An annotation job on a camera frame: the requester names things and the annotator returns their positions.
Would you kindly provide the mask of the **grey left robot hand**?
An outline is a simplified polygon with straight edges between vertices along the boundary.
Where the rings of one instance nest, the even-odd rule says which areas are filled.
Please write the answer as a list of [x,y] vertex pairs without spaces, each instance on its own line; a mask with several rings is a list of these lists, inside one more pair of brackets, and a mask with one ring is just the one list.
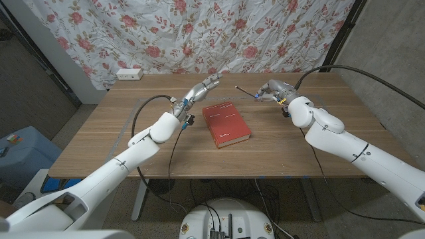
[[193,86],[183,98],[173,106],[173,115],[179,120],[183,121],[187,117],[188,111],[193,107],[196,102],[203,101],[207,94],[220,84],[222,74],[212,74],[206,77],[201,83]]

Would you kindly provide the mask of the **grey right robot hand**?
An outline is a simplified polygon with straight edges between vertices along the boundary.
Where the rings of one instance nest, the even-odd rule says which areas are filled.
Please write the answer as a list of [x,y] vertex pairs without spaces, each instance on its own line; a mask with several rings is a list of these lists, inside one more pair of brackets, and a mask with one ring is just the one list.
[[257,91],[255,100],[289,105],[291,101],[298,97],[300,95],[292,85],[279,80],[269,80]]

